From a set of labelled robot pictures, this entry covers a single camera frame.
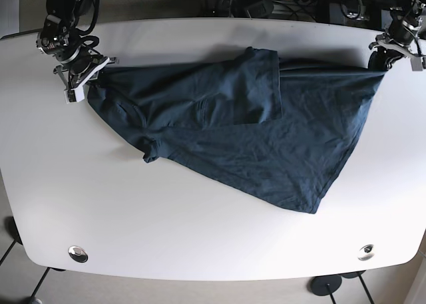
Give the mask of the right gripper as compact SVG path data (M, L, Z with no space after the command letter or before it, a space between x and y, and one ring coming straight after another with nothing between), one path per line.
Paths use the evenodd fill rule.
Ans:
M84 85L97 79L103 68L118 63L116 57L109 58L99 53L95 49L98 44L98 37L79 35L76 27L67 25L57 16L46 17L36 40L36 46L42 53L59 62L53 73L62 80L66 93L83 93Z

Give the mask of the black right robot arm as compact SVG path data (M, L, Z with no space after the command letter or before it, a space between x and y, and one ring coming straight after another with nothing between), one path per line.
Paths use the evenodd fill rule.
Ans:
M65 85L68 102L85 99L84 85L100 70L117 62L96 50L99 38L92 35L99 16L100 0L47 0L47 16L36 46L56 58L53 73Z

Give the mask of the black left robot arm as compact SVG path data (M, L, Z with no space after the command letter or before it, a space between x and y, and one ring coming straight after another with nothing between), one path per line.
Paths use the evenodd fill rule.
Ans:
M390 24L369 45L370 70L388 71L402 58L410 60L413 71L425 70L425 53L419 38L424 9L425 0L397 0L397 6L389 9Z

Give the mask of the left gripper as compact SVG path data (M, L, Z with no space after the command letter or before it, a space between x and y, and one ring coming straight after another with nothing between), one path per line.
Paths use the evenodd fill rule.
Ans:
M389 28L369 45L368 69L390 70L402 58L425 56L418 37L421 24L420 17L395 16Z

